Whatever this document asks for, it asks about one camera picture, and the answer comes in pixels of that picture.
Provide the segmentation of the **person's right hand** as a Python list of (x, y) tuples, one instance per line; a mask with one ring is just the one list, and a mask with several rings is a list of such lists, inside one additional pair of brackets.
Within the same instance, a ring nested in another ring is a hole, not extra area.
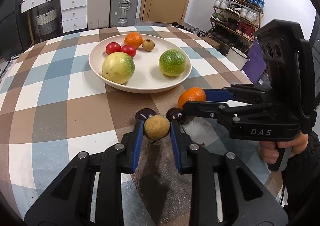
[(279, 151), (276, 147), (280, 149), (287, 149), (291, 147), (291, 153), (289, 157), (296, 154), (302, 153), (308, 146), (309, 135), (299, 132), (299, 134), (292, 141), (285, 142), (271, 142), (271, 141), (260, 141), (260, 156), (262, 160), (268, 164), (275, 164), (278, 157)]

